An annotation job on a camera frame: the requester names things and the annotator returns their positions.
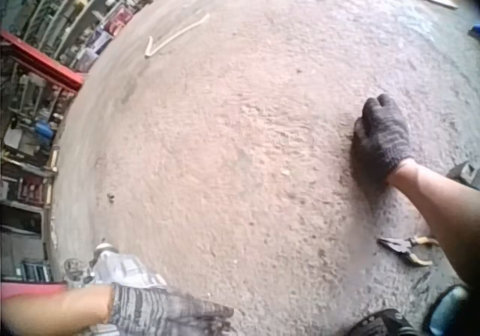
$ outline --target pliers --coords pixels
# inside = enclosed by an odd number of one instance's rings
[[[414,266],[430,266],[433,264],[431,261],[423,261],[419,259],[410,249],[416,245],[437,245],[438,241],[435,238],[430,237],[410,237],[410,238],[388,238],[381,237],[377,239],[377,242],[385,248],[389,248],[395,251],[400,257],[408,260]]]

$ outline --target gray knitted glove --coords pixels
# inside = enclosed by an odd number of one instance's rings
[[[412,157],[407,120],[386,94],[365,102],[354,130],[360,150],[369,163],[368,171],[382,180],[402,160]]]
[[[112,284],[109,324],[121,335],[225,335],[230,331],[230,307],[202,301],[176,290]]]

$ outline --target hand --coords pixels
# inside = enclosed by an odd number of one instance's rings
[[[407,120],[395,101],[386,94],[365,102],[354,131],[371,172],[382,180],[401,161],[412,157]]]

